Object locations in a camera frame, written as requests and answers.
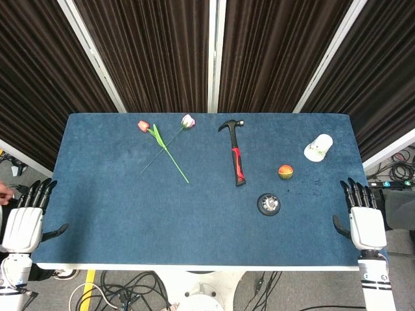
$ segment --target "yellow stripe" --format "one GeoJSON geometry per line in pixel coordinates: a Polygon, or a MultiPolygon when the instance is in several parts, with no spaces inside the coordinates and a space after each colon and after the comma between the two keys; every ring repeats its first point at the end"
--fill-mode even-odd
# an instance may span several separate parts
{"type": "MultiPolygon", "coordinates": [[[[85,282],[88,282],[88,283],[93,283],[94,278],[95,278],[95,270],[88,270],[88,272],[87,272],[87,274],[86,274],[86,279],[85,279],[85,282]]],[[[91,289],[92,289],[92,285],[90,285],[90,284],[86,284],[86,285],[84,286],[84,294],[85,294],[88,290],[91,290],[91,289]]],[[[86,295],[84,296],[84,298],[91,297],[91,294],[92,294],[92,292],[89,292],[88,294],[86,294],[86,295]]],[[[85,300],[85,302],[84,302],[84,303],[82,303],[82,306],[80,307],[80,311],[88,311],[88,309],[89,309],[89,302],[90,302],[90,300],[91,300],[91,299],[87,299],[87,300],[85,300]]]]}

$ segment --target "hammer head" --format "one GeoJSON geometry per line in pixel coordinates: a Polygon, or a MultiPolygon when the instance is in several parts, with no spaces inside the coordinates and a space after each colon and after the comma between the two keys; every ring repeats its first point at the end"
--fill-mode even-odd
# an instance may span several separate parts
{"type": "Polygon", "coordinates": [[[218,132],[223,130],[225,127],[228,127],[230,130],[233,130],[235,128],[235,126],[244,126],[244,121],[243,120],[239,120],[239,121],[229,120],[229,121],[226,121],[224,124],[219,126],[218,132]]]}

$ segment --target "orange ball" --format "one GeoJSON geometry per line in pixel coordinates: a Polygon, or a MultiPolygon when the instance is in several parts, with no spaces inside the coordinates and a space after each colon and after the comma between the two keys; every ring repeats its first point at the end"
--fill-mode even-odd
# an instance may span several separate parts
{"type": "Polygon", "coordinates": [[[293,174],[294,174],[294,169],[287,164],[281,165],[278,169],[278,175],[282,179],[289,179],[291,178],[293,174]]]}

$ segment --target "white table edge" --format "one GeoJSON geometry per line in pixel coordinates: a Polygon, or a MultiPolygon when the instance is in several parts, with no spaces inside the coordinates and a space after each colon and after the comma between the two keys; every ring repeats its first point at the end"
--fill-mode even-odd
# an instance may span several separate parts
{"type": "Polygon", "coordinates": [[[46,270],[180,270],[180,271],[358,271],[358,266],[197,266],[178,264],[65,264],[39,262],[46,270]]]}

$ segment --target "hammer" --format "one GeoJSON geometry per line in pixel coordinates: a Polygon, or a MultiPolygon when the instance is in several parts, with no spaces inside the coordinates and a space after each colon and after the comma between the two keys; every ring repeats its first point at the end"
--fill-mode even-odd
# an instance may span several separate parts
{"type": "Polygon", "coordinates": [[[232,143],[232,159],[233,159],[233,169],[235,170],[235,180],[236,180],[236,187],[242,186],[246,183],[244,173],[242,173],[242,163],[241,163],[241,153],[238,148],[238,143],[236,141],[236,133],[235,133],[235,126],[243,126],[244,121],[239,120],[229,120],[222,124],[218,132],[223,130],[225,127],[229,128],[229,132],[231,133],[231,143],[232,143]]]}

